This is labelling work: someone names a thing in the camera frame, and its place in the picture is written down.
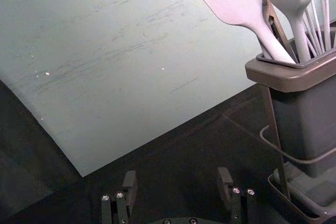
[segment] spatula handle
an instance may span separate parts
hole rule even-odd
[[[269,30],[264,21],[260,22],[258,26],[255,26],[253,31],[267,51],[271,54],[273,59],[288,63],[295,63],[279,41],[274,37],[273,33]]]

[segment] silicone spatula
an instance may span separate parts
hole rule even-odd
[[[273,59],[295,63],[267,27],[262,17],[262,0],[203,1],[221,21],[252,30]]]

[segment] gray utensil holder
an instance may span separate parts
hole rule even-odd
[[[334,40],[335,28],[331,37]],[[245,69],[248,79],[270,89],[284,152],[310,160],[336,147],[336,48],[297,65],[259,55]],[[336,166],[336,153],[313,164],[292,163],[308,176],[318,177]]]

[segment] utensil holder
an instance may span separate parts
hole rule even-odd
[[[336,48],[300,64],[259,55],[245,69],[248,79],[269,88],[284,152],[308,160],[336,147]],[[336,165],[336,153],[313,164],[293,164],[308,176],[318,177]]]

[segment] plastic container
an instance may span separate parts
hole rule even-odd
[[[248,79],[270,88],[283,151],[309,160],[336,147],[336,48],[296,65],[259,55],[245,69]],[[336,166],[336,154],[310,165],[293,164],[308,176],[318,177]]]

